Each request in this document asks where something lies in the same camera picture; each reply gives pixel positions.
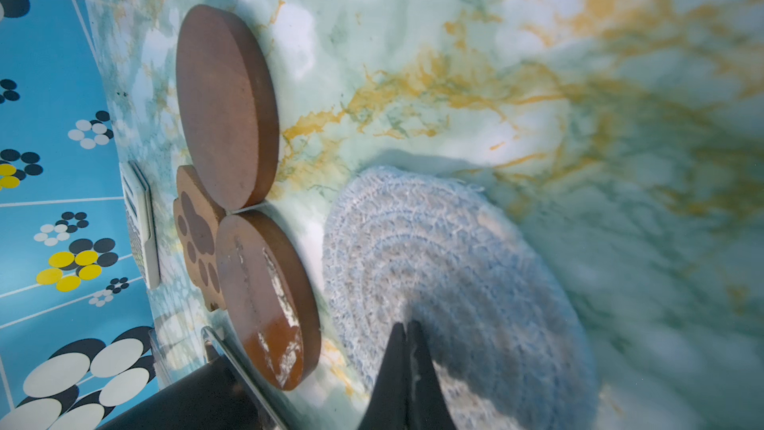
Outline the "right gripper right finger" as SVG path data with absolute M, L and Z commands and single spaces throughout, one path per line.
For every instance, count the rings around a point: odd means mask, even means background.
M 407 326 L 407 427 L 415 430 L 455 430 L 427 345 L 423 326 Z

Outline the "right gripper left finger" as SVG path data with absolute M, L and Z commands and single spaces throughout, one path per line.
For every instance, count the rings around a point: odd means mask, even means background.
M 406 334 L 394 324 L 366 412 L 358 430 L 406 428 Z

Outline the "grey blue crochet coaster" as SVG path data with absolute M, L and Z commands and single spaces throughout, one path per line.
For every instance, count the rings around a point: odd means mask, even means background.
M 392 166 L 364 170 L 324 228 L 324 298 L 372 388 L 392 326 L 424 329 L 460 429 L 590 429 L 598 379 L 561 284 L 481 189 Z

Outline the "scratched round wooden coaster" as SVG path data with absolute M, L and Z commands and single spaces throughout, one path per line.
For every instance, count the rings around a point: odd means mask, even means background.
M 274 388 L 297 388 L 318 366 L 322 329 L 298 252 L 266 214 L 225 217 L 217 269 L 230 320 L 258 373 Z

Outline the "paw shaped wooden coaster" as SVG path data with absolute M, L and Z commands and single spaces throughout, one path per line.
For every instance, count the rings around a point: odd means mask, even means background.
M 173 216 L 187 274 L 209 312 L 226 310 L 216 262 L 216 236 L 226 212 L 206 191 L 193 165 L 177 168 L 176 185 Z

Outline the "dark round wooden coaster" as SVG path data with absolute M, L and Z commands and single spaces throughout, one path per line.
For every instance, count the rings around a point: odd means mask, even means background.
M 278 169 L 280 123 L 253 32 L 231 12 L 196 5 L 181 25 L 175 70 L 183 133 L 202 184 L 229 211 L 264 201 Z

